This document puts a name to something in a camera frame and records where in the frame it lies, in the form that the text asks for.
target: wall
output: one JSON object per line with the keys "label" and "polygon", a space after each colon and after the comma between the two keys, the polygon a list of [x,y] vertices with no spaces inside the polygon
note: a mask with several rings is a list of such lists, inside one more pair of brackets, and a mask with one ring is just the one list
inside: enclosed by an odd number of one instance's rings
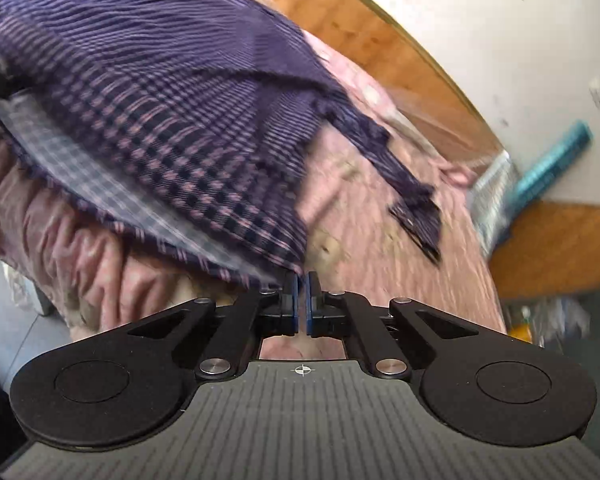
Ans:
{"label": "wall", "polygon": [[436,59],[522,170],[573,120],[592,149],[549,198],[600,204],[600,0],[375,0]]}

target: pink bedspread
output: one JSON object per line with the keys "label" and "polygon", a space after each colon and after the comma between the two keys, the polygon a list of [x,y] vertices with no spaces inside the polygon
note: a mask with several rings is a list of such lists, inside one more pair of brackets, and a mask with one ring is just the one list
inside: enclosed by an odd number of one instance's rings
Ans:
{"label": "pink bedspread", "polygon": [[[382,123],[395,109],[379,84],[350,60],[307,35],[354,102]],[[431,158],[400,133],[392,150],[424,182],[436,186],[442,210],[442,264],[433,266],[386,211],[394,190],[352,144],[325,126],[310,147],[308,174],[297,209],[310,232],[306,268],[326,289],[364,294],[386,305],[409,296],[456,316],[504,330],[493,282],[454,174],[463,168]],[[73,338],[107,330],[197,296],[219,304],[235,286],[190,272],[142,252],[76,212],[62,196],[17,168],[0,138],[0,259],[33,279],[60,310]],[[277,338],[263,357],[338,357],[324,340]]]}

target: checkered scarf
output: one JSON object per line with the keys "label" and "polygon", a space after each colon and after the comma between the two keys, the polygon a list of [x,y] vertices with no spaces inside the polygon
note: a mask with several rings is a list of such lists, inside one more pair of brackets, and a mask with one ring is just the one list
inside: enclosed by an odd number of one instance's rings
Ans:
{"label": "checkered scarf", "polygon": [[253,0],[0,0],[0,54],[94,156],[277,266],[300,270],[294,203],[324,120],[397,190],[392,212],[437,254],[431,186],[389,152],[388,132],[302,32]]}
{"label": "checkered scarf", "polygon": [[228,282],[275,283],[279,272],[197,229],[127,174],[110,168],[65,135],[30,91],[0,99],[0,131],[16,156],[80,210],[112,231]]}

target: wooden bed frame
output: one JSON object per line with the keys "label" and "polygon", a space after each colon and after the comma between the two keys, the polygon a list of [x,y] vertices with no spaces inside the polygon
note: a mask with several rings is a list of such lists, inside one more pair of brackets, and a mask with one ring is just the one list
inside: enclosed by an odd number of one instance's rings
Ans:
{"label": "wooden bed frame", "polygon": [[[502,148],[440,65],[372,0],[272,1],[386,88],[414,92],[453,110],[457,120],[478,124],[462,133],[467,153],[497,153]],[[424,124],[416,126],[427,134]],[[496,250],[490,269],[504,300],[599,288],[600,207],[533,204],[514,223],[511,240]]]}

